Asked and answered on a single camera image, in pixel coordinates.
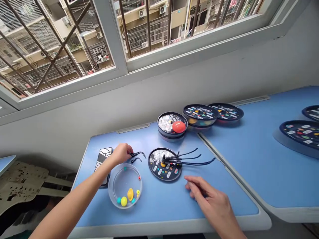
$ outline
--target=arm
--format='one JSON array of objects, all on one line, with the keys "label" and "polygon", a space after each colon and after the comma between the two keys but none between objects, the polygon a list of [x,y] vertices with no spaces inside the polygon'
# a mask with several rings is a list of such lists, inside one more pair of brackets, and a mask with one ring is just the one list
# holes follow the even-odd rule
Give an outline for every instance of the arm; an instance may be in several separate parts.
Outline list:
[{"label": "arm", "polygon": [[89,178],[71,191],[50,211],[29,239],[67,238],[103,183],[103,180],[116,165],[131,158],[129,153],[133,153],[131,146],[119,144],[113,154]]},{"label": "arm", "polygon": [[185,176],[186,189],[222,239],[247,239],[240,229],[227,195],[201,177]]}]

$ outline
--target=left hand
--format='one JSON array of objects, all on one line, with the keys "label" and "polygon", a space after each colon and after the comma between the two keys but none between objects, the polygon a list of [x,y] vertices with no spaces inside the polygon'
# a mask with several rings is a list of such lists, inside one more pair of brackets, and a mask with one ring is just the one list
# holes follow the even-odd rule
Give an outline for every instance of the left hand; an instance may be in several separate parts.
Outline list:
[{"label": "left hand", "polygon": [[110,156],[114,160],[115,164],[124,163],[126,160],[131,158],[130,153],[133,153],[133,149],[127,143],[120,143],[113,151]]}]

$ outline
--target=window frame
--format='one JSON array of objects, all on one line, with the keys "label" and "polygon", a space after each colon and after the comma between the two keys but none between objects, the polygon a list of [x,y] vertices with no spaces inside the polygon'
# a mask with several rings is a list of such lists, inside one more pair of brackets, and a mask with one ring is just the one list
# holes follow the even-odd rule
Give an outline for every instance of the window frame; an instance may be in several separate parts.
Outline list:
[{"label": "window frame", "polygon": [[[276,0],[265,0],[260,8],[260,13],[256,15],[127,59],[124,41],[118,30],[113,1],[93,0],[101,27],[106,33],[105,41],[109,46],[115,66],[18,101],[17,97],[5,94],[5,102],[19,111],[0,117],[0,125],[249,47],[262,41],[282,37],[307,7],[310,0],[282,0],[279,7],[273,4],[274,1]],[[267,26],[257,28],[260,27],[260,24],[265,23]],[[231,35],[232,31],[235,31],[237,35]],[[0,90],[0,98],[3,99],[3,97],[4,93]]]}]

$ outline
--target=clear plastic container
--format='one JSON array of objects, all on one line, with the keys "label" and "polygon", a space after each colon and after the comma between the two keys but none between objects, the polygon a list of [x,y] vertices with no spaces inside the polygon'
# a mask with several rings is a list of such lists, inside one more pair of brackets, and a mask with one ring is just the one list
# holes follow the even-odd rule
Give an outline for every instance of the clear plastic container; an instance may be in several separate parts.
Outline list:
[{"label": "clear plastic container", "polygon": [[[130,188],[133,189],[134,203],[130,202],[127,196]],[[112,203],[119,209],[128,209],[136,204],[142,194],[142,179],[137,168],[128,163],[116,166],[111,172],[108,191]],[[127,198],[126,206],[122,206],[121,203],[118,203],[118,198],[122,197]]]}]

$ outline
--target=air conditioner unit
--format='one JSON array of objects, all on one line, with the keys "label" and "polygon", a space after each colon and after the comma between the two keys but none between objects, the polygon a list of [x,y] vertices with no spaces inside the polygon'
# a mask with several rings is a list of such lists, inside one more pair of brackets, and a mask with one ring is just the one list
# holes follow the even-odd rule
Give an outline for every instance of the air conditioner unit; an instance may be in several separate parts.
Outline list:
[{"label": "air conditioner unit", "polygon": [[166,9],[167,9],[167,5],[165,4],[159,8],[159,13],[164,14],[166,12]]},{"label": "air conditioner unit", "polygon": [[70,23],[69,19],[67,18],[67,16],[62,17],[61,19],[62,19],[62,22],[64,23],[64,25],[66,25],[66,26],[67,26],[68,24],[71,25],[71,23]]},{"label": "air conditioner unit", "polygon": [[146,47],[148,47],[148,46],[149,46],[149,44],[148,44],[147,41],[142,43],[142,48],[146,48]]},{"label": "air conditioner unit", "polygon": [[97,32],[97,33],[96,33],[96,37],[97,37],[97,38],[102,38],[102,37],[103,37],[103,35],[102,35],[102,33],[101,33],[101,32]]},{"label": "air conditioner unit", "polygon": [[140,11],[139,11],[139,17],[140,18],[145,18],[146,17],[146,9],[144,8],[144,9],[141,9]]}]

